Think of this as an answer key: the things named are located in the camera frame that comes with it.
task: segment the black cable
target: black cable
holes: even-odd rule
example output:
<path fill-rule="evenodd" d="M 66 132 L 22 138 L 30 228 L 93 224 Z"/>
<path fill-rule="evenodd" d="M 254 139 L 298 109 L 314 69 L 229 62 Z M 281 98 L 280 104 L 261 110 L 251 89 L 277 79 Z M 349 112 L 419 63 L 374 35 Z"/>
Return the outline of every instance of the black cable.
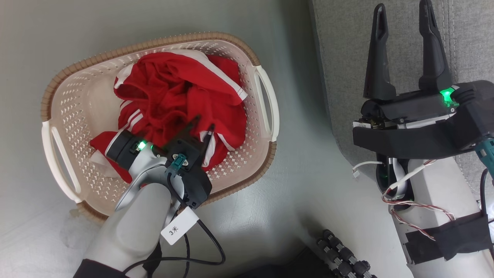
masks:
<path fill-rule="evenodd" d="M 168 176 L 166 177 L 166 183 L 168 184 L 168 189 L 170 190 L 171 194 L 173 195 L 173 197 L 175 197 L 175 199 L 178 200 L 178 202 L 180 202 L 180 205 L 184 208 L 187 207 L 187 204 L 184 202 L 184 200 L 178 195 L 178 193 L 175 191 L 175 189 L 173 188 L 173 186 L 171 185 L 171 173 L 168 174 Z M 220 262 L 208 262 L 208 261 L 204 261 L 204 262 L 208 262 L 210 263 L 210 265 L 213 265 L 213 266 L 219 266 L 219 265 L 222 265 L 225 263 L 226 261 L 226 256 L 225 256 L 225 252 L 223 251 L 223 248 L 221 248 L 221 245 L 219 244 L 218 240 L 213 236 L 213 234 L 211 233 L 211 231 L 206 227 L 206 225 L 204 225 L 204 223 L 201 221 L 201 219 L 197 220 L 197 224 L 199 224 L 199 226 L 201 226 L 201 228 L 203 228 L 204 232 L 209 236 L 209 238 L 213 241 L 214 245 L 216 246 L 216 248 L 218 249 L 219 251 L 219 254 L 221 255 L 221 261 Z"/>
<path fill-rule="evenodd" d="M 178 193 L 173 189 L 173 186 L 171 185 L 171 173 L 168 174 L 168 177 L 166 178 L 166 182 L 168 183 L 167 188 L 170 190 L 171 194 L 180 202 L 180 204 L 184 207 L 187 207 L 187 204 L 180 198 Z M 181 262 L 192 262 L 192 263 L 197 263 L 197 264 L 202 264 L 202 265 L 209 265 L 209 266 L 219 266 L 225 263 L 226 261 L 226 256 L 225 252 L 223 251 L 223 248 L 221 248 L 221 245 L 219 244 L 218 240 L 213 236 L 211 231 L 204 225 L 204 223 L 199 219 L 197 220 L 197 224 L 203 228 L 204 232 L 211 238 L 213 241 L 214 245 L 216 245 L 216 248 L 218 249 L 220 255 L 221 255 L 221 261 L 220 262 L 210 262 L 210 261 L 203 261 L 203 260 L 197 260 L 197 259 L 191 259 L 191 258 L 180 258 L 180 257 L 162 257 L 162 258 L 156 258 L 156 259 L 147 259 L 147 260 L 142 260 L 137 263 L 134 263 L 130 265 L 128 268 L 126 268 L 123 271 L 123 275 L 127 272 L 129 272 L 131 269 L 140 266 L 145 263 L 154 263 L 154 262 L 164 262 L 164 261 L 181 261 Z"/>
<path fill-rule="evenodd" d="M 487 216 L 487 207 L 486 207 L 486 178 L 487 178 L 487 173 L 489 171 L 487 168 L 482 172 L 482 176 L 480 177 L 480 205 L 482 206 L 482 216 Z M 491 246 L 489 248 L 489 251 L 491 252 L 491 256 L 494 260 L 494 246 Z"/>
<path fill-rule="evenodd" d="M 184 239 L 185 239 L 185 246 L 187 248 L 187 259 L 190 259 L 190 244 L 189 244 L 189 237 L 187 234 L 184 234 Z M 183 278 L 187 278 L 187 275 L 189 274 L 189 268 L 190 268 L 190 262 L 185 263 L 185 273 Z"/>

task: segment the red clothing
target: red clothing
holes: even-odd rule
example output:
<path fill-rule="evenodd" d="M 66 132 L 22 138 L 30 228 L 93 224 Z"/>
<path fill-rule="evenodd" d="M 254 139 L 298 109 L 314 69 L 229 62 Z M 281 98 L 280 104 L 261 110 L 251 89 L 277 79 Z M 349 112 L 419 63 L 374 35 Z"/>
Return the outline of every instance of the red clothing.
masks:
<path fill-rule="evenodd" d="M 208 150 L 212 156 L 203 165 L 207 171 L 221 163 L 228 150 L 244 143 L 247 117 L 243 99 L 247 94 L 238 86 L 236 62 L 220 56 L 206 58 L 195 50 L 175 52 L 146 55 L 119 73 L 114 92 L 124 102 L 118 129 L 128 129 L 163 146 L 201 115 L 194 136 L 200 138 L 201 132 L 215 124 L 214 139 L 211 138 L 214 142 L 209 145 L 214 149 Z M 102 133 L 90 145 L 104 154 L 115 134 Z M 124 169 L 111 164 L 126 182 L 131 182 Z"/>

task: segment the gray floor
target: gray floor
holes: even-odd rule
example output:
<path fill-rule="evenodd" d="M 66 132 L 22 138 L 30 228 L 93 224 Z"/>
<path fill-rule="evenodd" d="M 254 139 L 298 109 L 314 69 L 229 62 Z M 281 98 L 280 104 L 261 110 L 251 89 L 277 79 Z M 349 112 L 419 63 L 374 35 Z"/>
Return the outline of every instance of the gray floor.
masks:
<path fill-rule="evenodd" d="M 368 260 L 378 277 L 411 277 L 376 185 L 352 179 L 331 134 L 304 0 L 2 1 L 0 277 L 71 277 L 99 229 L 74 210 L 45 161 L 39 110 L 50 79 L 103 51 L 200 31 L 228 32 L 254 49 L 282 121 L 269 172 L 197 211 L 227 263 L 192 265 L 189 277 L 230 277 L 286 260 L 324 228 Z M 189 234 L 193 257 L 217 259 L 198 228 Z M 165 255 L 184 256 L 183 241 Z M 183 269 L 162 263 L 156 277 L 181 277 Z"/>

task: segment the electrical wire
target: electrical wire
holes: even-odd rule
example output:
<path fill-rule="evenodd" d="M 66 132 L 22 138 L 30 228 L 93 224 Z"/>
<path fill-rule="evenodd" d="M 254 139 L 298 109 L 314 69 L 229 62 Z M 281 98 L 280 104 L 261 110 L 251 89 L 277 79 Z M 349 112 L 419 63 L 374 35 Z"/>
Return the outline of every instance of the electrical wire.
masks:
<path fill-rule="evenodd" d="M 397 188 L 401 183 L 409 180 L 411 177 L 415 176 L 416 174 L 418 174 L 420 171 L 424 170 L 425 167 L 429 166 L 429 165 L 432 165 L 434 162 L 436 162 L 437 160 L 436 159 L 431 159 L 431 160 L 427 160 L 424 164 L 418 166 L 417 168 L 415 168 L 413 171 L 411 171 L 410 173 L 406 174 L 403 178 L 401 178 L 399 181 L 396 181 L 395 183 L 391 184 L 388 189 L 384 192 L 384 194 L 382 195 L 383 198 L 385 199 L 388 199 L 386 198 L 386 195 L 392 191 L 393 189 Z"/>
<path fill-rule="evenodd" d="M 185 246 L 187 248 L 187 259 L 190 259 L 190 244 L 189 244 L 189 237 L 187 234 L 184 234 L 184 239 L 185 239 Z M 189 274 L 189 268 L 190 268 L 190 262 L 185 263 L 185 273 L 183 278 L 187 278 L 187 275 Z"/>
<path fill-rule="evenodd" d="M 388 189 L 382 195 L 382 201 L 385 202 L 386 204 L 391 205 L 391 209 L 390 209 L 391 215 L 393 215 L 393 217 L 396 218 L 396 220 L 398 220 L 398 222 L 403 223 L 405 225 L 408 225 L 408 226 L 410 226 L 410 227 L 418 230 L 424 236 L 428 237 L 429 239 L 431 239 L 433 241 L 436 241 L 436 239 L 433 236 L 431 236 L 430 234 L 428 234 L 424 229 L 420 228 L 417 225 L 414 225 L 412 223 L 409 223 L 409 222 L 405 221 L 403 218 L 401 218 L 398 215 L 398 213 L 395 211 L 394 206 L 396 206 L 396 205 L 409 205 L 409 206 L 422 207 L 422 208 L 425 208 L 425 209 L 428 209 L 428 210 L 431 210 L 431 211 L 440 211 L 440 212 L 443 212 L 444 214 L 446 214 L 450 221 L 454 221 L 454 220 L 456 220 L 456 217 L 454 216 L 454 214 L 452 212 L 447 211 L 447 210 L 445 210 L 443 208 L 434 206 L 434 205 L 426 205 L 426 204 L 421 204 L 421 203 L 417 203 L 417 202 L 414 202 L 414 201 L 393 201 L 393 200 L 388 199 L 386 196 L 387 196 L 387 194 L 390 191 L 392 191 L 393 189 L 395 189 L 396 187 L 398 187 L 399 184 L 401 184 L 402 182 L 407 181 L 408 179 L 410 179 L 411 177 L 413 177 L 414 175 L 416 175 L 420 171 L 424 170 L 425 167 L 433 164 L 436 161 L 437 160 L 435 160 L 435 159 L 427 160 L 424 164 L 422 164 L 419 167 L 415 168 L 413 171 L 411 171 L 410 173 L 406 174 L 403 178 L 401 178 L 400 180 L 398 180 L 395 183 L 393 183 L 392 185 L 390 185 L 388 187 Z"/>
<path fill-rule="evenodd" d="M 482 216 L 488 217 L 487 215 L 487 207 L 486 207 L 486 179 L 487 179 L 487 173 L 488 169 L 486 168 L 480 177 L 480 205 L 481 205 L 481 210 L 482 210 Z M 491 246 L 489 248 L 489 251 L 491 252 L 491 256 L 494 260 L 494 246 Z"/>
<path fill-rule="evenodd" d="M 171 194 L 180 202 L 180 204 L 183 207 L 187 207 L 187 204 L 184 202 L 182 198 L 178 195 L 178 193 L 173 189 L 173 186 L 171 185 L 171 173 L 168 174 L 166 178 L 167 188 L 170 190 Z M 192 263 L 197 263 L 197 264 L 202 264 L 202 265 L 209 265 L 209 266 L 219 266 L 225 263 L 226 261 L 226 256 L 225 252 L 223 251 L 223 248 L 221 248 L 221 245 L 219 244 L 218 240 L 214 237 L 214 235 L 211 233 L 211 231 L 204 225 L 204 223 L 199 219 L 197 220 L 197 224 L 203 228 L 204 232 L 211 238 L 213 241 L 214 245 L 218 249 L 220 255 L 221 255 L 221 261 L 219 262 L 210 262 L 210 261 L 204 261 L 204 260 L 197 260 L 197 259 L 191 259 L 191 258 L 181 258 L 181 257 L 162 257 L 162 258 L 155 258 L 155 259 L 147 259 L 147 260 L 142 260 L 139 262 L 136 262 L 132 265 L 130 265 L 128 268 L 126 268 L 122 274 L 125 277 L 125 274 L 132 270 L 133 268 L 140 266 L 145 263 L 154 263 L 154 262 L 164 262 L 164 261 L 181 261 L 181 262 L 192 262 Z"/>
<path fill-rule="evenodd" d="M 366 161 L 366 162 L 361 162 L 357 165 L 355 165 L 355 167 L 352 168 L 352 172 L 355 173 L 357 171 L 357 168 L 361 167 L 361 166 L 364 166 L 364 165 L 367 165 L 367 164 L 384 164 L 380 161 Z"/>

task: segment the white label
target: white label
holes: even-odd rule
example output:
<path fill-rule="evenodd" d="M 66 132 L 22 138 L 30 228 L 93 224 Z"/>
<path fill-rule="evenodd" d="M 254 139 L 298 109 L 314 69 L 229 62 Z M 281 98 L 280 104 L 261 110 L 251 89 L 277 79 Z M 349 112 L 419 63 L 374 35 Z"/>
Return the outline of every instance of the white label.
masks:
<path fill-rule="evenodd" d="M 190 207 L 187 207 L 161 231 L 161 235 L 170 245 L 174 245 L 196 224 L 197 220 L 199 220 L 199 217 L 197 217 Z"/>
<path fill-rule="evenodd" d="M 354 128 L 366 128 L 366 129 L 372 128 L 371 124 L 368 124 L 368 123 L 359 123 L 359 122 L 353 122 L 353 127 Z"/>

